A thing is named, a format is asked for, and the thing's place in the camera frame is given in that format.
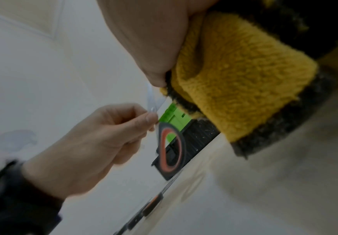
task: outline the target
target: scissors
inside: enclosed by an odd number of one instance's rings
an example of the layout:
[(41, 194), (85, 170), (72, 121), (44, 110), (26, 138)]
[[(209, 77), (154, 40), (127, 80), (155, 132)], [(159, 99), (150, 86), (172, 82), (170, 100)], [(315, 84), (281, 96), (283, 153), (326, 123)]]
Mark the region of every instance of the scissors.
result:
[[(158, 107), (156, 106), (155, 97), (153, 95), (153, 88), (150, 83), (148, 84), (147, 91), (147, 106), (148, 111), (157, 113)], [(178, 173), (185, 165), (186, 162), (186, 142), (182, 133), (173, 125), (166, 122), (159, 122), (155, 125), (155, 132), (157, 144), (159, 146), (159, 170), (164, 177), (172, 177)], [(169, 134), (176, 136), (178, 145), (178, 156), (175, 158), (177, 162), (175, 165), (169, 165), (166, 157), (166, 137)]]

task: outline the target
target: black sleeve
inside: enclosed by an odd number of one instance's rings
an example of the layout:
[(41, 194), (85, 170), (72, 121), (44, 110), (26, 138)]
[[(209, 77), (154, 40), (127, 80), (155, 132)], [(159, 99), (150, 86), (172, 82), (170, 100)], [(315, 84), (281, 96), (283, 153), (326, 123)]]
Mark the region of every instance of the black sleeve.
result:
[(63, 201), (31, 185), (21, 166), (12, 161), (0, 170), (0, 235), (48, 235), (61, 221)]

